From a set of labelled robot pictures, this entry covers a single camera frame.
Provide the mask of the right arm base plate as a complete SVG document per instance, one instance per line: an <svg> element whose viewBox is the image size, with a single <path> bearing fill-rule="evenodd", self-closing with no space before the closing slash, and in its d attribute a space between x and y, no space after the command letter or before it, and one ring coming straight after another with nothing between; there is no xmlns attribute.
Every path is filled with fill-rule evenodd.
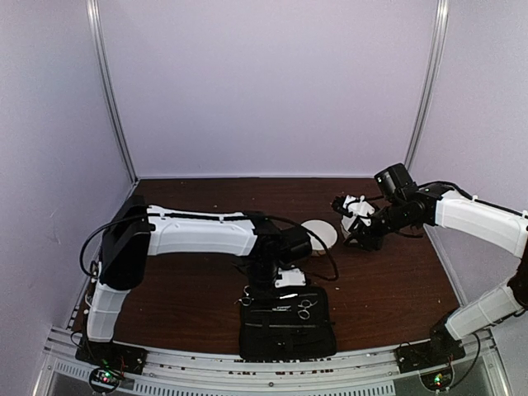
<svg viewBox="0 0 528 396"><path fill-rule="evenodd" d="M466 356L462 346L455 346L447 351L437 351L433 349L431 342L405 344L396 348L394 353L401 374L448 365L451 360L456 361Z"/></svg>

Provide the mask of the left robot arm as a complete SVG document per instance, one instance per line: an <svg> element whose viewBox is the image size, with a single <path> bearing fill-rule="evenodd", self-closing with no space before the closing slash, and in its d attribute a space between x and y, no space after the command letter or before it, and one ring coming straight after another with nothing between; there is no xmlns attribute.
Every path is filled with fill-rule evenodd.
<svg viewBox="0 0 528 396"><path fill-rule="evenodd" d="M312 252L310 236L301 225L280 229L274 220L254 211L215 214L148 205L131 196L111 222L94 231L101 236L97 260L83 271L95 281L83 340L87 354L101 366L118 360L111 342L128 293L144 279L148 257L173 253L214 253L241 260L250 294L270 299L277 277L295 270Z"/></svg>

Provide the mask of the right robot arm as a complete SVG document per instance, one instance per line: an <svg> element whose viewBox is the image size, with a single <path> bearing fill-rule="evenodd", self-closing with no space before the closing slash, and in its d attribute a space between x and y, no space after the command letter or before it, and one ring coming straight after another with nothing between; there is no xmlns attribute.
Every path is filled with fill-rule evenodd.
<svg viewBox="0 0 528 396"><path fill-rule="evenodd" d="M471 333L527 310L527 213L480 200L453 182L418 185L402 163L375 175L387 201L377 207L364 196L338 196L332 208L341 215L344 243L366 251L379 250L384 236L402 229L453 229L498 246L519 258L513 277L475 301L442 318L423 346L423 357L440 364Z"/></svg>

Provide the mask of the black zippered tool case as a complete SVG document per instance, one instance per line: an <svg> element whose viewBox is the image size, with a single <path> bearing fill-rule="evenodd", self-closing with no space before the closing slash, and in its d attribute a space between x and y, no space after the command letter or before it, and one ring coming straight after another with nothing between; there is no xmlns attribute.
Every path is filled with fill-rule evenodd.
<svg viewBox="0 0 528 396"><path fill-rule="evenodd" d="M298 293L299 297L270 303L240 305L239 355L245 361L306 361L333 356L337 340L333 331L325 289L317 286L289 286L275 295ZM251 313L251 309L267 309L297 305L303 299L318 301L310 309L311 318L302 320L296 313Z"/></svg>

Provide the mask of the silver thinning scissors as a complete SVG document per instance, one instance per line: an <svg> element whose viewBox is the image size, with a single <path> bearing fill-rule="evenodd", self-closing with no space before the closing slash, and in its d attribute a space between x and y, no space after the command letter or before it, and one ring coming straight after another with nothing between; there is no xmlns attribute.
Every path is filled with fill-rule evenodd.
<svg viewBox="0 0 528 396"><path fill-rule="evenodd" d="M282 300L291 299L295 297L299 297L299 294L289 293L286 295L271 295L271 296L264 296L264 297L255 297L252 294L251 287L249 285L246 285L243 288L243 295L240 298L236 299L234 301L234 304L241 304L243 307L248 307L254 302L270 303L274 301L282 301Z"/></svg>

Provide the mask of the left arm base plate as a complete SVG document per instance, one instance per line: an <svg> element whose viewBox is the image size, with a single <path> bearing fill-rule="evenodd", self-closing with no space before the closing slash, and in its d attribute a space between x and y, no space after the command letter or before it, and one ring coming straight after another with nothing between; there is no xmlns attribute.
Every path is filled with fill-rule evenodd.
<svg viewBox="0 0 528 396"><path fill-rule="evenodd" d="M113 342L88 342L77 349L75 358L78 361L120 373L141 375L147 355L146 349L136 346L126 346Z"/></svg>

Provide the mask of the silver hair scissors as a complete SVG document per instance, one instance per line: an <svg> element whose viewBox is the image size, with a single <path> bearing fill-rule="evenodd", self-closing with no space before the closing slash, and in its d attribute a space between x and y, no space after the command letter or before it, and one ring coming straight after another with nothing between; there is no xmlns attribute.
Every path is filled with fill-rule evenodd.
<svg viewBox="0 0 528 396"><path fill-rule="evenodd" d="M308 320L311 318L310 310L316 306L318 301L312 301L309 299L303 299L297 305L283 305L276 306L267 309L251 309L251 313L296 313L302 320Z"/></svg>

